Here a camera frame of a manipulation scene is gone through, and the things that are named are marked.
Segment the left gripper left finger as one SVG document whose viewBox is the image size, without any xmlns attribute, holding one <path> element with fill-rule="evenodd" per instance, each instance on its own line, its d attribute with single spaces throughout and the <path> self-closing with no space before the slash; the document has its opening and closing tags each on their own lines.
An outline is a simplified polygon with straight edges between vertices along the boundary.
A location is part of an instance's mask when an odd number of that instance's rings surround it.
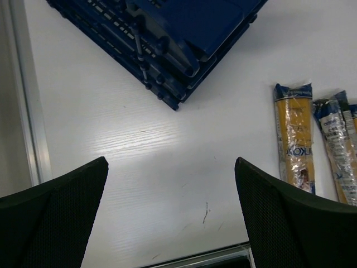
<svg viewBox="0 0 357 268">
<path fill-rule="evenodd" d="M 99 157 L 1 198 L 1 267 L 80 267 L 108 176 Z"/>
</svg>

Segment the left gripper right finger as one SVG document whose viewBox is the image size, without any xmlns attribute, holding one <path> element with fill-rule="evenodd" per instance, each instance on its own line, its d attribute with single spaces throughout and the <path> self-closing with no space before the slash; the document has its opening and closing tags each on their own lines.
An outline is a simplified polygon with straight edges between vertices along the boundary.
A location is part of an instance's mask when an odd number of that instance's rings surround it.
<svg viewBox="0 0 357 268">
<path fill-rule="evenodd" d="M 256 267 L 356 267 L 356 207 L 289 185 L 242 157 L 235 181 Z"/>
</svg>

